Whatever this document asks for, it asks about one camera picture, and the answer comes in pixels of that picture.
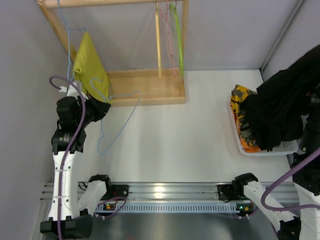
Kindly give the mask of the light blue wire hanger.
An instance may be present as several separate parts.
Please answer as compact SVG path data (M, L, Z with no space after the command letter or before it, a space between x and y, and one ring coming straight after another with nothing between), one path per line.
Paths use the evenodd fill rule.
M111 100L116 98L129 98L132 97L135 101L134 106L129 112L129 107L125 107L124 110L111 107L110 112L107 115L107 119L100 121L100 137L97 141L97 153L100 156L106 156L111 150L114 143L118 140L126 125L133 116L138 104L140 103L142 94L139 90L133 90L131 93L127 94L113 94L109 90L109 96L105 96L101 90L98 90L98 87L95 86L95 83L102 83L103 81L98 78L92 78L90 80L90 86L93 90L102 97L103 103L110 103Z

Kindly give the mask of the black trousers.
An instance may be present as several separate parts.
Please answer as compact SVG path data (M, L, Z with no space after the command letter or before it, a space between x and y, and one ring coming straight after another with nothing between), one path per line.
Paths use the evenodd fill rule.
M320 47L315 46L287 69L261 84L242 103L244 122L261 150L302 137L301 116L320 84Z

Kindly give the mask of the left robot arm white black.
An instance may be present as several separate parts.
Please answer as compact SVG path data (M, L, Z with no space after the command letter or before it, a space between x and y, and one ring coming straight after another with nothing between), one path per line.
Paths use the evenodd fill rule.
M58 120L51 138L54 161L54 189L47 220L40 232L55 240L87 239L93 231L93 213L111 187L108 175L89 179L87 189L78 197L78 172L86 140L85 128L102 120L111 104L92 97L61 98L56 103Z

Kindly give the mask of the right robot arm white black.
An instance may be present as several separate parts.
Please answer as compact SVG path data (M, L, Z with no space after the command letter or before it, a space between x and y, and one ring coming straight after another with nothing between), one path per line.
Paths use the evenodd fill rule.
M231 182L238 196L251 200L268 218L279 240L318 240L320 238L320 89L310 99L311 111L306 120L300 149L293 156L291 169L264 187L252 173L244 173ZM284 207L271 191L292 178L299 205Z

